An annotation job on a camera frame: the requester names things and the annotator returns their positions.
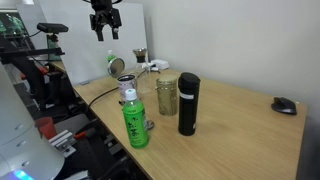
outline black thermos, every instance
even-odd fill
[[[187,72],[181,74],[179,78],[179,132],[185,136],[191,136],[196,131],[199,87],[198,76]]]

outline black mouse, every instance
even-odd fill
[[[284,97],[274,97],[274,103],[271,105],[271,108],[280,113],[297,114],[296,104]]]

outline bottle cap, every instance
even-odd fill
[[[137,99],[137,92],[135,89],[126,90],[126,100],[133,101]]]

